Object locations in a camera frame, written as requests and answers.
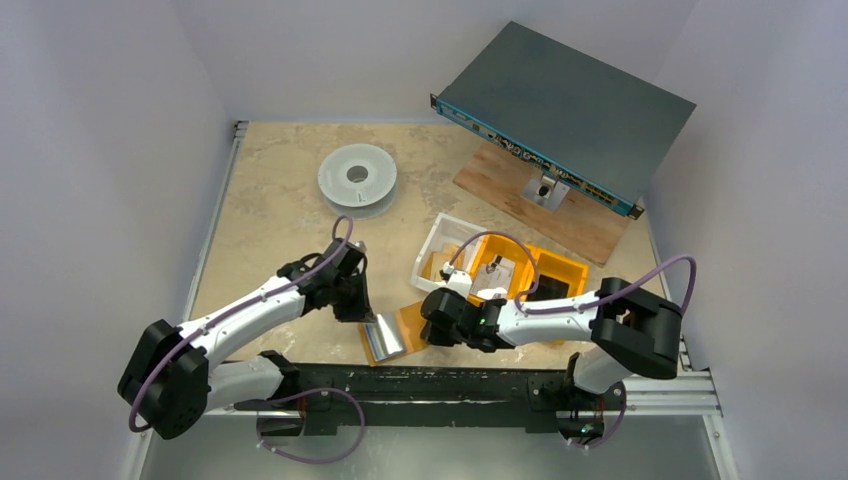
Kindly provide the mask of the yellow leather card holder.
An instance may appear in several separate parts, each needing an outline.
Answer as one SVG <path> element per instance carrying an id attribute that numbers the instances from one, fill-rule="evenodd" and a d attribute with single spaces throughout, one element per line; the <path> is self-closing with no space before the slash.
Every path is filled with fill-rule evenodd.
<path id="1" fill-rule="evenodd" d="M 422 301 L 393 312 L 376 315 L 376 321 L 358 326 L 367 364 L 371 367 L 422 351 L 429 344 L 422 336 L 427 324 Z"/>

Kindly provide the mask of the gold credit cards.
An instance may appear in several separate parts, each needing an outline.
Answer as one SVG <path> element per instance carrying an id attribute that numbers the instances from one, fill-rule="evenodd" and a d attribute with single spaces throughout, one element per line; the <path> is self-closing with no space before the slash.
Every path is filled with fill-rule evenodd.
<path id="1" fill-rule="evenodd" d="M 440 251 L 431 252 L 424 263 L 420 276 L 431 282 L 441 282 L 443 266 L 451 260 L 458 249 L 458 245 L 448 243 Z"/>

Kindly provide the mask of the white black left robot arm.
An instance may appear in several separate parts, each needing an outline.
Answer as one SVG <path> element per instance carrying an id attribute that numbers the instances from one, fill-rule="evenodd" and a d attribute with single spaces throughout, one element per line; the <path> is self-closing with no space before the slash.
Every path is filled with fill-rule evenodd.
<path id="1" fill-rule="evenodd" d="M 334 239 L 327 249 L 289 262 L 252 292 L 195 320 L 145 328 L 118 382 L 130 418 L 161 438 L 176 438 L 210 411 L 242 402 L 284 409 L 297 399 L 299 371 L 282 354 L 231 355 L 264 333 L 330 307 L 343 323 L 371 323 L 366 250 Z"/>

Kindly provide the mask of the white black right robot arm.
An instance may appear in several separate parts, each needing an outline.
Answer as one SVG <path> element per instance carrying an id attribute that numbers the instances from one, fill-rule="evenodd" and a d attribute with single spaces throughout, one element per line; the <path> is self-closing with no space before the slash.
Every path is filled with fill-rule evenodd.
<path id="1" fill-rule="evenodd" d="M 541 301 L 500 298 L 474 304 L 448 284 L 423 300 L 422 336 L 432 345 L 464 344 L 484 353 L 555 340 L 590 342 L 592 348 L 575 357 L 561 381 L 564 399 L 584 407 L 631 375 L 676 377 L 691 296 L 676 304 L 645 290 L 661 270 L 656 267 L 634 283 L 606 277 L 595 291 Z"/>

